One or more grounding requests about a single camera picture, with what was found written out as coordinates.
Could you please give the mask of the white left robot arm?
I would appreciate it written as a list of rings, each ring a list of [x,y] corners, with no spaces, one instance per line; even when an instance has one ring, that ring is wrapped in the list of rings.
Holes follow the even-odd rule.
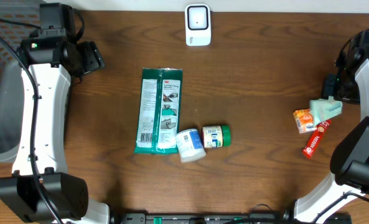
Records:
[[[0,199],[25,223],[114,223],[110,207],[68,173],[63,145],[72,78],[105,66],[98,47],[32,38],[16,56],[24,86],[21,138],[12,174],[0,177]]]

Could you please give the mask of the red snack wrapper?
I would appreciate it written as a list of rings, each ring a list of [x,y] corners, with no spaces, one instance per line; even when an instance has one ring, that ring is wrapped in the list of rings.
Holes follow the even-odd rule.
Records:
[[[303,154],[308,158],[311,159],[317,147],[324,136],[326,130],[331,125],[331,120],[328,119],[327,121],[323,121],[317,125],[317,129],[312,133],[310,139],[308,140],[305,148],[302,150]]]

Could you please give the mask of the green lid jar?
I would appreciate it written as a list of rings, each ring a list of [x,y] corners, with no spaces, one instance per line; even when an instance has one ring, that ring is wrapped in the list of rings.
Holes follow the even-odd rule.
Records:
[[[204,126],[202,128],[204,148],[228,147],[231,145],[231,131],[227,125]]]

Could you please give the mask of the orange tissue pack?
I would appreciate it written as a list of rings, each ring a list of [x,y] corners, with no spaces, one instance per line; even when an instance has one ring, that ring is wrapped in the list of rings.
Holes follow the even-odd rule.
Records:
[[[310,109],[295,110],[295,112],[293,112],[293,116],[297,124],[299,134],[309,133],[316,130],[314,117]]]

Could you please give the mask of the white lid blue jar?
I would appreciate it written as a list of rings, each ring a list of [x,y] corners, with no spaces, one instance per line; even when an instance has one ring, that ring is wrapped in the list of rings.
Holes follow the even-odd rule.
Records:
[[[182,163],[193,162],[206,156],[197,129],[181,131],[176,134],[175,140]]]

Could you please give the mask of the large green 3M package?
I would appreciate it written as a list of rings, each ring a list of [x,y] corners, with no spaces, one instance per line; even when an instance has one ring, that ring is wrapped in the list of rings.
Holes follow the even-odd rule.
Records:
[[[183,71],[144,68],[141,80],[136,154],[175,154]]]

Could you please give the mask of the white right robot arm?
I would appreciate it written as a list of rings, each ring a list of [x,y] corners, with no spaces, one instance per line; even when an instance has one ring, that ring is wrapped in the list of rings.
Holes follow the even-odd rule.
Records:
[[[349,44],[336,65],[358,90],[360,123],[336,147],[328,176],[295,201],[291,218],[297,223],[324,223],[356,198],[369,203],[369,40],[359,37]]]

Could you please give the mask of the light green wipes packet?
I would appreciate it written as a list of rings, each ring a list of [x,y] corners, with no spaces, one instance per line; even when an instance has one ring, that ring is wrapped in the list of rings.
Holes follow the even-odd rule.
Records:
[[[335,100],[333,96],[329,96],[327,99],[310,100],[309,106],[313,116],[313,124],[317,126],[321,122],[340,115],[343,103]]]

